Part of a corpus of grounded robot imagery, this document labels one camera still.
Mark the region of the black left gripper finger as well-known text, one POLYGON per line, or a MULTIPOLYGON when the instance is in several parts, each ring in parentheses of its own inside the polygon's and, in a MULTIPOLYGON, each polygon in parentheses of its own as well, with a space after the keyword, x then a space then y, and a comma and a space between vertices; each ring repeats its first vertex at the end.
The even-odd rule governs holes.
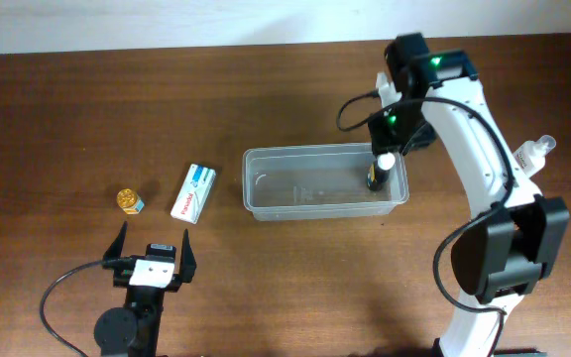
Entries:
POLYGON ((197 268, 197 263, 190 246, 189 233, 185 229, 182 236, 182 245, 180 250, 180 266, 179 275, 183 284, 192 282, 197 268))
POLYGON ((116 260, 122 256, 122 250, 126 238, 127 229, 128 229, 128 222, 124 221, 118 232, 117 237, 113 240, 113 242, 110 244, 110 246, 107 248, 107 250, 103 255, 104 261, 116 260))

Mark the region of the dark bottle white cap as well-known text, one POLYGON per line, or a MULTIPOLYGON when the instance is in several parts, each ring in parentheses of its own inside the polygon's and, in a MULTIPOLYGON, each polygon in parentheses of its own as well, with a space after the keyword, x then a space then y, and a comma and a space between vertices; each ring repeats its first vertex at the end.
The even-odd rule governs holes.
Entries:
POLYGON ((371 191, 379 191, 388 181, 391 170, 396 164, 393 153, 378 155, 370 165, 367 175, 367 186, 371 191))

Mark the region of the white Panadol box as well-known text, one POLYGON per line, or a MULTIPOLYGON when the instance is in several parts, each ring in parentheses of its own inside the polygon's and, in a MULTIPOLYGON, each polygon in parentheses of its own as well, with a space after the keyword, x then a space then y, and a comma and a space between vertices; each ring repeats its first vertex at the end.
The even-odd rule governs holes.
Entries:
POLYGON ((215 178, 214 169, 191 164, 171 208, 171 217, 196 224, 215 178))

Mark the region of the white calamine lotion bottle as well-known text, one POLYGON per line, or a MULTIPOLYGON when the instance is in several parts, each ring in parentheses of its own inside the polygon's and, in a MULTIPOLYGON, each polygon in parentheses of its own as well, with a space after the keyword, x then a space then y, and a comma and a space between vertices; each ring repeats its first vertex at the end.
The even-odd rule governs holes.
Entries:
POLYGON ((545 166, 545 157, 556 147, 556 140, 543 135, 536 141, 524 142, 515 152, 514 158, 522 171, 531 178, 545 166))

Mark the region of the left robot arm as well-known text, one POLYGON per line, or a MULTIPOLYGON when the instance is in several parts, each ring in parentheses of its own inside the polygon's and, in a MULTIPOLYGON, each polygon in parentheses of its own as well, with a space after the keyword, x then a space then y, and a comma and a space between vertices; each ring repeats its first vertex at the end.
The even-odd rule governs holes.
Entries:
POLYGON ((93 335, 102 356, 154 356, 165 294, 191 283, 197 264, 187 232, 178 248, 150 244, 143 256, 123 256, 127 228, 122 225, 101 263, 113 272, 113 286, 126 290, 125 300, 101 314, 93 335))

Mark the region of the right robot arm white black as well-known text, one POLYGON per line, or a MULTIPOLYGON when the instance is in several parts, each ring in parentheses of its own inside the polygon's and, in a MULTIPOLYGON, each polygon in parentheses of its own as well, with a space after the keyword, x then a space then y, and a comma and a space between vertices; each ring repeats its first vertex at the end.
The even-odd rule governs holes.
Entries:
POLYGON ((440 139, 471 212, 434 253, 438 289, 445 289, 439 262, 448 250, 460 294, 445 294, 455 310, 432 353, 492 356, 509 314, 550 276, 569 211, 516 162, 465 52, 434 53, 413 33, 396 37, 384 55, 394 88, 379 94, 383 107, 367 120, 375 157, 404 156, 440 139))

